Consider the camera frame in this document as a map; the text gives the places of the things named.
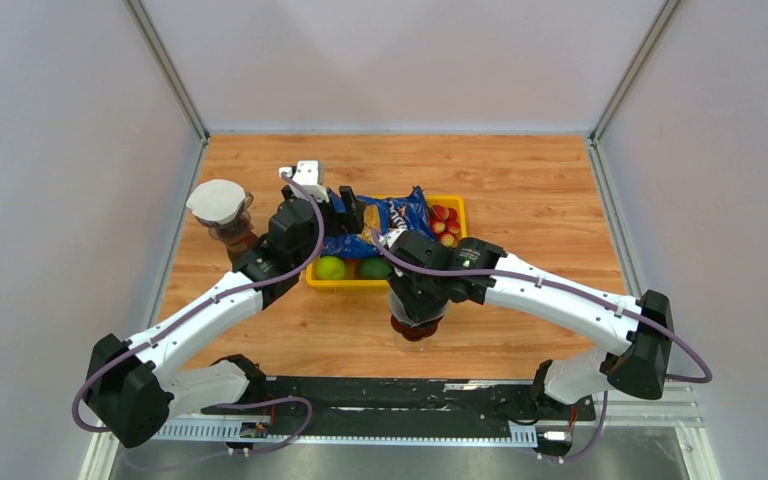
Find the white coffee filter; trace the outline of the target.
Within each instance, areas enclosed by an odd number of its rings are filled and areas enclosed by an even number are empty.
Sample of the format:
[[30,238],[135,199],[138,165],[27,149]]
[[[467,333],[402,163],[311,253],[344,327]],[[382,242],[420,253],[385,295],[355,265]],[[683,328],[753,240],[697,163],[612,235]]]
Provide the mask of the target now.
[[249,193],[239,184],[213,179],[199,184],[185,206],[201,224],[221,227],[237,220],[250,203]]

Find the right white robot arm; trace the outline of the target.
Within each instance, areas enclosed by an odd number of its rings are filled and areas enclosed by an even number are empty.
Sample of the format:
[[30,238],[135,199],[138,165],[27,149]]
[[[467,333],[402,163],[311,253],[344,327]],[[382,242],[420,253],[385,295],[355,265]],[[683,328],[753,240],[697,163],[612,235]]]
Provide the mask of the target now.
[[447,247],[399,229],[378,237],[377,245],[393,267],[391,316],[406,338],[432,335],[451,304],[473,302],[542,318],[594,343],[578,356],[540,364],[530,392],[540,415],[556,417],[608,390],[662,398],[673,330],[665,295],[648,291],[635,298],[593,289],[473,237]]

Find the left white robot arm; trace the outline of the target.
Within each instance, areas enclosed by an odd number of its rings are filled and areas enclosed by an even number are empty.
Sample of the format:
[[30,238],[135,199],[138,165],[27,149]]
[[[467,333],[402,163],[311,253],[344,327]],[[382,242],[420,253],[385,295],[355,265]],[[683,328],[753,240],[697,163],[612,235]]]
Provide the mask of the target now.
[[121,340],[108,334],[92,349],[87,378],[73,401],[86,405],[126,448],[151,439],[171,418],[217,404],[257,412],[266,388],[232,360],[181,372],[202,348],[292,289],[327,237],[359,234],[366,203],[342,186],[337,200],[285,186],[267,231],[219,282],[167,320]]

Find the brown coffee dripper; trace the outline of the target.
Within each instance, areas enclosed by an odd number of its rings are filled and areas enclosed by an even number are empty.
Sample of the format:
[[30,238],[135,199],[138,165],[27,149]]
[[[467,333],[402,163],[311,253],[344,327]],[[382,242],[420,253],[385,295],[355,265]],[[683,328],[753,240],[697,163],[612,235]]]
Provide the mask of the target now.
[[388,292],[388,306],[391,327],[409,342],[419,342],[434,335],[449,309],[449,304],[444,304],[424,320],[414,321],[409,318],[403,303],[392,290]]

